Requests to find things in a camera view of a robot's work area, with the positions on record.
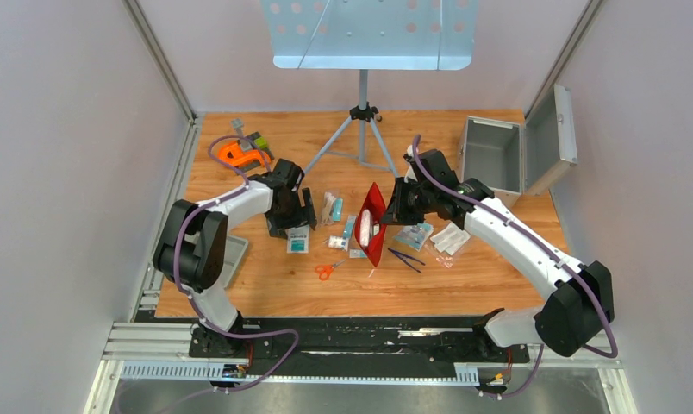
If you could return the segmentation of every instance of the music stand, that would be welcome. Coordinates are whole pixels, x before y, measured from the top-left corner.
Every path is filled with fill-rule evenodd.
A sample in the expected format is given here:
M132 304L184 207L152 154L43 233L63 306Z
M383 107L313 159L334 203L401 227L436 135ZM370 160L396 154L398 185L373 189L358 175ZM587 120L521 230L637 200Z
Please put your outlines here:
M478 0L261 0L273 64L290 69L359 70L359 105L306 166L326 153L392 171L395 164L367 101L371 69L454 71L471 63ZM359 121L359 155L329 151L352 121ZM388 167L366 162L369 123Z

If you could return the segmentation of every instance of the open box lid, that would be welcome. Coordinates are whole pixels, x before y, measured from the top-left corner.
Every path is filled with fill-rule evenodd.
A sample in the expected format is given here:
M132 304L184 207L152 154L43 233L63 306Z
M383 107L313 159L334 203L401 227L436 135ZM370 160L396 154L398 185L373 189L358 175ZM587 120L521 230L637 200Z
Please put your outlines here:
M524 123L524 193L547 191L578 163L570 91L555 85Z

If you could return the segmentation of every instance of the gray wall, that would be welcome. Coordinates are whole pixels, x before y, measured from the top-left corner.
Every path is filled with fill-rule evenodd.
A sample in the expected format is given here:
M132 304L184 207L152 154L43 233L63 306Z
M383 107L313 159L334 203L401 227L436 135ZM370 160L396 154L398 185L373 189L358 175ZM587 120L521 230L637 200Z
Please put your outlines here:
M407 0L389 1L407 7ZM528 109L588 2L471 1L479 1L471 65L456 72L373 71L373 104L384 109ZM140 3L196 110L344 110L358 102L357 71L273 65L260 0Z
M81 412L184 127L121 1L0 0L0 413Z
M561 76L580 165L555 188L571 245L614 274L640 412L693 412L693 0L614 0Z

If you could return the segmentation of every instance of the tweezers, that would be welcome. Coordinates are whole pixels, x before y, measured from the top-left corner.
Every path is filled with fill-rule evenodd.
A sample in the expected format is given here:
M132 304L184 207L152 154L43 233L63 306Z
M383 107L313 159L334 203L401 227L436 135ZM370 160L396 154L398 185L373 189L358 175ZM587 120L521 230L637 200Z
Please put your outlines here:
M415 267L415 266L413 266L412 264L410 264L410 263L408 262L408 260L414 260L414 261L420 263L421 265L425 266L425 262L424 262L424 261L422 261L422 260L420 260L420 259L417 259L416 257L413 257L413 256L411 256L411 255L409 255L409 254L405 254L405 253L403 253L403 252L398 252L398 251L395 250L394 248L387 248L387 250L390 250L390 252L391 252L392 254L394 254L395 256L397 256L397 258L398 258L399 260L402 260L404 264L406 264L406 265L412 267L412 269L415 270L416 272L422 273L422 272L420 271L420 269L418 269L417 267Z

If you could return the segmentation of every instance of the scissors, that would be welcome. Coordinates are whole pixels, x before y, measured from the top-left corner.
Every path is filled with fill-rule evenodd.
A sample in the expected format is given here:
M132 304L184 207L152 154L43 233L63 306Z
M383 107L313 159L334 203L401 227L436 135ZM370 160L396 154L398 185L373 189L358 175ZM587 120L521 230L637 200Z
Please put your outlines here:
M411 256L411 255L409 255L409 254L405 254L405 253L403 253L403 252L398 252L398 251L395 250L394 248L387 248L387 250L390 250L390 252L392 252L392 254L394 254L395 256L397 256L397 258L398 258L399 260L402 260L404 264L406 264L406 265L412 267L412 269L415 270L416 272L422 273L422 272L420 271L420 269L418 269L417 267L415 267L415 266L409 264L409 263L408 263L408 259L414 260L414 261L420 263L421 265L425 266L425 262L424 262L424 261L422 261L422 260L420 260L420 259L417 259L417 258L415 258L415 257L413 257L413 256Z
M316 272L319 273L319 280L328 280L329 276L331 276L331 272L334 271L336 267L341 266L342 263L347 261L346 259L342 261L337 261L333 265L319 265L316 267Z

